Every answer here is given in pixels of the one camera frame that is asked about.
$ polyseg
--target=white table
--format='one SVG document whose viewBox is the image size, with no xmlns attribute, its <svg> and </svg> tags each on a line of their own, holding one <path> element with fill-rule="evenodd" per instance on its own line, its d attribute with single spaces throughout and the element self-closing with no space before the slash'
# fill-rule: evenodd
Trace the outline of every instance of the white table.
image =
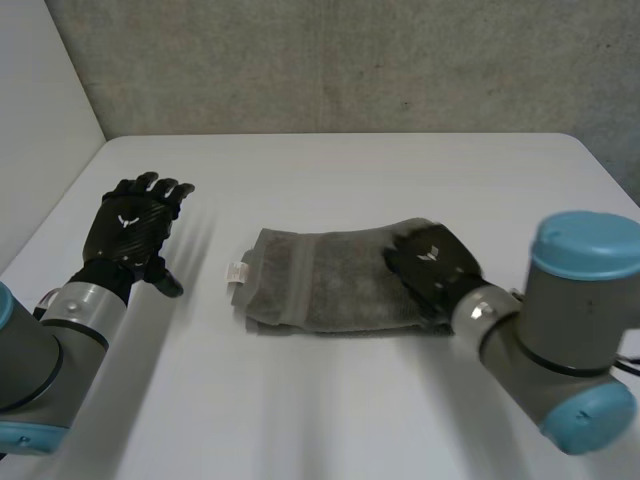
<svg viewBox="0 0 640 480">
<path fill-rule="evenodd" d="M 423 216 L 453 230 L 490 281 L 522 288 L 544 216 L 592 209 L 640 220 L 575 139 L 121 138 L 100 150 L 2 281 L 28 307 L 66 281 L 101 195 L 147 170 L 197 187 L 166 247 L 187 293 L 173 301 L 136 289 L 61 451 L 7 457 L 3 480 L 637 478 L 637 423 L 607 451 L 564 456 L 448 340 L 256 336 L 224 283 L 227 263 L 262 227 L 353 230 Z M 628 335 L 624 348 L 640 352 L 640 337 Z M 620 378 L 640 398 L 640 381 Z"/>
</svg>

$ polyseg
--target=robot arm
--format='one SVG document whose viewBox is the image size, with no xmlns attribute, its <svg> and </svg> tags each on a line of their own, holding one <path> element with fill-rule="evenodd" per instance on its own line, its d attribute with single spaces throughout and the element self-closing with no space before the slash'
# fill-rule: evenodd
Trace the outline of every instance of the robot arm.
<svg viewBox="0 0 640 480">
<path fill-rule="evenodd" d="M 640 225 L 591 212 L 546 219 L 522 303 L 487 283 L 442 225 L 398 239 L 385 258 L 425 321 L 446 323 L 560 450 L 599 450 L 632 423 L 636 401 L 610 369 L 640 313 Z"/>
<path fill-rule="evenodd" d="M 132 285 L 144 280 L 182 295 L 159 250 L 193 185 L 146 173 L 121 181 L 87 237 L 83 268 L 41 321 L 0 283 L 0 452 L 55 451 L 125 316 Z"/>
</svg>

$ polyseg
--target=concrete wall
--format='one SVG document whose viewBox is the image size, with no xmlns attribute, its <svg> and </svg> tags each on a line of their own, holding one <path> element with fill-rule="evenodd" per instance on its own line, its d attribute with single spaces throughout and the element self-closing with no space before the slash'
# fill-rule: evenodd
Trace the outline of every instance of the concrete wall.
<svg viewBox="0 0 640 480">
<path fill-rule="evenodd" d="M 2 0 L 0 272 L 103 144 L 47 7 Z"/>
<path fill-rule="evenodd" d="M 48 0 L 107 137 L 564 132 L 640 201 L 637 0 Z"/>
</svg>

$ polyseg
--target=folded towel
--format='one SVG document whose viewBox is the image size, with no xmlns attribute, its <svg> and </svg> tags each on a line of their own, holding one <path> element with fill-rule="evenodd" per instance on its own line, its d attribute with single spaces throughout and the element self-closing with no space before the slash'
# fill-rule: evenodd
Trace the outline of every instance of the folded towel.
<svg viewBox="0 0 640 480">
<path fill-rule="evenodd" d="M 354 333 L 419 326 L 423 333 L 450 334 L 447 325 L 420 317 L 382 252 L 395 236 L 432 225 L 414 218 L 371 230 L 297 234 L 263 229 L 243 257 L 247 281 L 232 304 L 248 319 L 308 332 Z"/>
</svg>

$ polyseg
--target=gray wall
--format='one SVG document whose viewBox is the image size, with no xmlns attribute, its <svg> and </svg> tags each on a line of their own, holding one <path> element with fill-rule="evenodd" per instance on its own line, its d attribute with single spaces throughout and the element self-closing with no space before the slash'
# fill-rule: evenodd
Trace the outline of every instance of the gray wall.
<svg viewBox="0 0 640 480">
<path fill-rule="evenodd" d="M 48 0 L 108 138 L 565 132 L 640 201 L 638 0 Z"/>
</svg>

